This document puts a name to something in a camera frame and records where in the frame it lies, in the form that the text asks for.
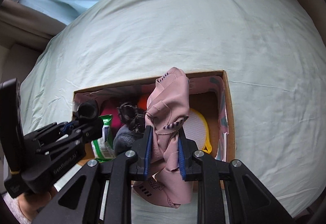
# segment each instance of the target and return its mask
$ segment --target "brown curtain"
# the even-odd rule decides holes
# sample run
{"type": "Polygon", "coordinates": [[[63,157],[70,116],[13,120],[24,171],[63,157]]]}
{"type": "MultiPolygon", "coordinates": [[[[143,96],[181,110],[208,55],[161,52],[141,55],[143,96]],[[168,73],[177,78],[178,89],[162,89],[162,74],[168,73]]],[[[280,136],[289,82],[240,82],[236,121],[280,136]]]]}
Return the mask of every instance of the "brown curtain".
{"type": "Polygon", "coordinates": [[[66,27],[47,15],[10,0],[0,6],[0,45],[18,43],[43,51],[51,38],[66,27]]]}

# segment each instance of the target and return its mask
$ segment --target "yellow round object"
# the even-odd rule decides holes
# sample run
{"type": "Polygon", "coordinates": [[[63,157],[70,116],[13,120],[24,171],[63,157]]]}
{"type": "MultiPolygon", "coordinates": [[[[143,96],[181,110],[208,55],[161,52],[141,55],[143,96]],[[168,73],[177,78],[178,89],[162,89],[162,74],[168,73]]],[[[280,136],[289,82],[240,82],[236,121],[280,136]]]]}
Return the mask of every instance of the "yellow round object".
{"type": "Polygon", "coordinates": [[[211,153],[208,124],[204,116],[195,109],[190,109],[189,118],[183,124],[187,139],[194,140],[198,149],[211,153]]]}

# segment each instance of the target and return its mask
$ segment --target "pink object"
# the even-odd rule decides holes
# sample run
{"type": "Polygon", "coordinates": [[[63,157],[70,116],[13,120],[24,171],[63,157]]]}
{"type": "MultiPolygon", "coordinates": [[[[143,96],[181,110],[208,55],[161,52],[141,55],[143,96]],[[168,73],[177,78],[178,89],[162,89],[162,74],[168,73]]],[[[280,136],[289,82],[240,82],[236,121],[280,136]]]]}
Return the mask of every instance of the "pink object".
{"type": "Polygon", "coordinates": [[[155,82],[147,100],[146,125],[153,130],[150,177],[134,190],[146,201],[178,208],[191,202],[193,182],[181,178],[178,164],[179,129],[189,115],[189,80],[182,70],[171,68],[155,82]]]}
{"type": "Polygon", "coordinates": [[[111,121],[111,131],[113,137],[117,134],[118,130],[122,127],[122,122],[120,120],[117,107],[119,106],[119,101],[114,98],[106,100],[101,105],[100,116],[112,115],[111,121]]]}

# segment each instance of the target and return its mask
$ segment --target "cardboard box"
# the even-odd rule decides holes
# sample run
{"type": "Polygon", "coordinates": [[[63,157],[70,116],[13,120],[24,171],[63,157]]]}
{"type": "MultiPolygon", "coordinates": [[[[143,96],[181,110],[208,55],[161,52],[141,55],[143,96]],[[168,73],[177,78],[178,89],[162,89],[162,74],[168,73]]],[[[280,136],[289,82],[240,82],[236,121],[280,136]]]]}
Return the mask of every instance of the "cardboard box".
{"type": "MultiPolygon", "coordinates": [[[[223,80],[224,84],[224,94],[225,94],[225,107],[226,107],[226,119],[228,123],[228,135],[226,141],[226,161],[230,162],[235,156],[235,135],[234,135],[234,122],[233,122],[233,111],[231,95],[228,83],[228,77],[225,71],[210,71],[210,72],[196,72],[188,73],[187,77],[190,80],[189,83],[189,93],[191,94],[192,89],[200,90],[201,88],[194,88],[193,85],[196,84],[196,80],[204,80],[208,77],[219,76],[223,80]]],[[[99,106],[102,102],[114,97],[127,98],[140,96],[143,93],[151,93],[155,88],[155,80],[158,77],[136,79],[130,81],[124,81],[119,83],[106,84],[102,86],[90,87],[74,92],[73,111],[78,109],[78,106],[89,99],[95,99],[99,106]]],[[[218,119],[219,104],[220,99],[216,97],[216,93],[213,92],[214,89],[205,93],[191,94],[189,96],[189,105],[191,108],[199,111],[206,119],[206,122],[210,131],[210,142],[212,146],[211,155],[216,157],[217,147],[220,138],[220,121],[218,119]]],[[[86,156],[82,161],[79,162],[80,165],[84,165],[89,159],[94,158],[91,144],[86,144],[85,146],[86,156]]]]}

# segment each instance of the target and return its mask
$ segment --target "bed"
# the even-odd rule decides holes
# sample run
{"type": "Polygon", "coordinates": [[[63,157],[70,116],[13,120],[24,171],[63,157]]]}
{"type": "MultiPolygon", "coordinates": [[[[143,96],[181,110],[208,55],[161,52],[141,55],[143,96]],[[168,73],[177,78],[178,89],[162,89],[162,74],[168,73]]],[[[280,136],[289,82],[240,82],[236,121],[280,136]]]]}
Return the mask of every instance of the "bed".
{"type": "MultiPolygon", "coordinates": [[[[326,185],[325,62],[322,39],[296,0],[101,0],[50,41],[22,83],[23,131],[69,120],[81,88],[172,66],[223,69],[236,158],[294,216],[326,185]]],[[[134,223],[189,210],[196,221],[193,204],[172,213],[151,207],[152,216],[145,202],[133,202],[144,209],[134,223]]]]}

